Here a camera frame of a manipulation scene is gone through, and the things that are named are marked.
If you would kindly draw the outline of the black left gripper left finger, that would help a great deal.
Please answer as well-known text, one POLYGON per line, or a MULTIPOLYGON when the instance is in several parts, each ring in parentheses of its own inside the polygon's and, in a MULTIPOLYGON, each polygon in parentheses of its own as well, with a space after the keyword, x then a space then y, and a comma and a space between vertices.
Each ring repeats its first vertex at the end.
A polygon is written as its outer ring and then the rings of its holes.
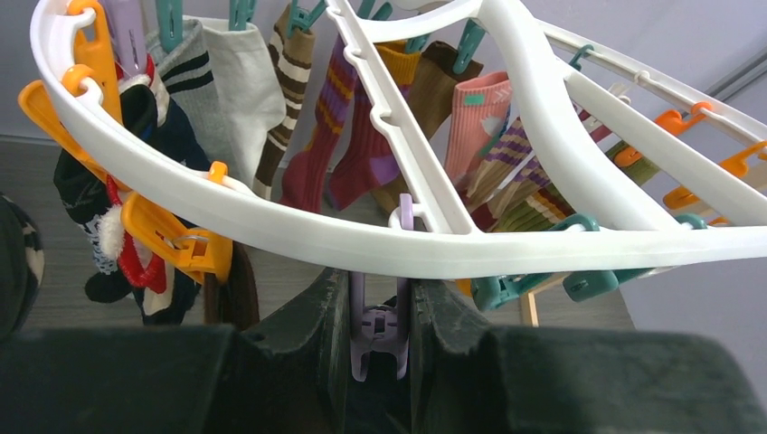
POLYGON ((324 269, 247 331, 49 329, 1 344, 4 433, 340 433, 348 275, 324 269))

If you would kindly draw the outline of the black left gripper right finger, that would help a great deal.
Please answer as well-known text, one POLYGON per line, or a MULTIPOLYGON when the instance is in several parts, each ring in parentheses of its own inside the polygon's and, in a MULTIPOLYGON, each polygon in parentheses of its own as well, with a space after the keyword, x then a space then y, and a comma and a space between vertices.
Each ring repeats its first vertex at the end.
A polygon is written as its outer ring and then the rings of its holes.
POLYGON ((492 325, 412 284, 416 433, 763 433, 734 358, 696 335, 492 325))

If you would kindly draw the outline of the brown white orange sock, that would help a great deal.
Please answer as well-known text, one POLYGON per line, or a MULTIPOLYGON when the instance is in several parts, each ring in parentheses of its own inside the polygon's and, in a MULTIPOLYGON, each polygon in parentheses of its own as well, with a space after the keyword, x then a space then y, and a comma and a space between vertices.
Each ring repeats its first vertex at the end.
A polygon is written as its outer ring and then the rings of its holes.
POLYGON ((258 290, 250 257, 239 242, 232 245, 232 265, 226 283, 206 273, 202 284, 204 323, 231 324, 244 331, 260 322, 258 290))

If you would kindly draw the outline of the orange clothespin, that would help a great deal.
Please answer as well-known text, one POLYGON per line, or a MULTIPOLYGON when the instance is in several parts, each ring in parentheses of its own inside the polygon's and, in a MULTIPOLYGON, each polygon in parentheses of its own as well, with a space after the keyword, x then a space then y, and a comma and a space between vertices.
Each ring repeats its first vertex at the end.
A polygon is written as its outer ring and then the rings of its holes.
POLYGON ((228 281, 232 240, 203 228, 188 228, 174 214, 137 192, 123 202, 121 221, 127 233, 153 254, 198 283, 213 275, 228 281))

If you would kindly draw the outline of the navy black white sock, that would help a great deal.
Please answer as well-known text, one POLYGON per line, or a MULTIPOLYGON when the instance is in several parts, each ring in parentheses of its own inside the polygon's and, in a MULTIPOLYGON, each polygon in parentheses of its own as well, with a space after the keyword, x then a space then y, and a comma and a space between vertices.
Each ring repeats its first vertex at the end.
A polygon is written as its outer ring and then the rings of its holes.
MULTIPOLYGON (((133 134, 147 138, 156 125, 156 97, 146 84, 135 84, 120 94, 122 120, 133 134)), ((74 156, 62 150, 53 172, 53 184, 65 212, 85 233, 97 272, 88 278, 84 291, 93 302, 110 304, 124 298, 133 288, 118 263, 100 248, 98 225, 111 207, 106 186, 74 156)))

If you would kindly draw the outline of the white clip hanger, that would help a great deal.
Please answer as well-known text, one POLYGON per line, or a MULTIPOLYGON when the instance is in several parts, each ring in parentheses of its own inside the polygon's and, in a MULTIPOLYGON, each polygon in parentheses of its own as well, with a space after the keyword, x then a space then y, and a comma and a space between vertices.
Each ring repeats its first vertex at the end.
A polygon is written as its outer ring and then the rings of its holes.
POLYGON ((346 1, 327 16, 346 43, 373 102, 372 122, 389 140, 426 231, 336 220, 268 202, 246 185, 183 167, 143 144, 104 108, 98 83, 73 95, 77 32, 93 11, 72 1, 41 1, 30 44, 52 105, 73 138, 101 166, 149 201, 224 237, 323 266, 407 278, 598 269, 655 269, 766 254, 766 199, 749 184, 672 136, 651 119, 554 55, 587 40, 535 19, 519 1, 402 1, 412 18, 358 18, 346 1), (437 31, 474 18, 495 38, 515 92, 525 132, 544 170, 579 212, 601 231, 485 233, 472 221, 378 55, 379 42, 437 31), (581 106, 700 200, 726 227, 689 229, 635 185, 597 147, 575 112, 581 106))

